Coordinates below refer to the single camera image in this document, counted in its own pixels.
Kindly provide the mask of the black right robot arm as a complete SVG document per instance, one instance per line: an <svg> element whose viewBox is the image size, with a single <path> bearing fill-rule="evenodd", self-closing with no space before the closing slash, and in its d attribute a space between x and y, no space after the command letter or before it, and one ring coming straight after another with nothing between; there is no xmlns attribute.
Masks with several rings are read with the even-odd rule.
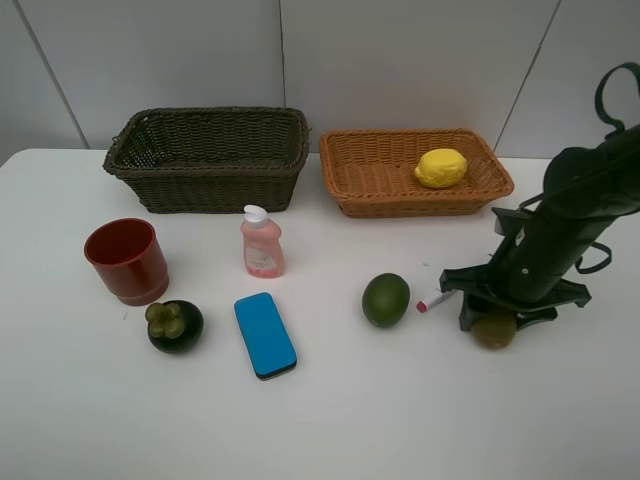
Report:
<svg viewBox="0 0 640 480"><path fill-rule="evenodd" d="M606 257L582 264L586 250L605 254L598 237L618 218L639 211L639 130L611 135L593 149L571 147L552 159L541 194L516 209L495 208L502 241L490 261L441 274L444 292L460 291L460 327L471 331L496 313L513 314L516 329L552 321L558 307L584 307L587 287L565 279L570 269L591 274L606 268Z"/></svg>

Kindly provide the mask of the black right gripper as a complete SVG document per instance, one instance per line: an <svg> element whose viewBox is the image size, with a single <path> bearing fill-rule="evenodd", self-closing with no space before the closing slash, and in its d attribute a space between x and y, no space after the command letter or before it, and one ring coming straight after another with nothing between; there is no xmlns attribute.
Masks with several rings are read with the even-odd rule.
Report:
<svg viewBox="0 0 640 480"><path fill-rule="evenodd" d="M593 243L593 221L566 219L543 207L528 214L495 207L496 231L502 235L488 263L446 269L442 291L464 292L459 314L461 331L488 313L488 302L516 311L516 329L557 318L555 307L585 306L591 295L583 284L563 276Z"/></svg>

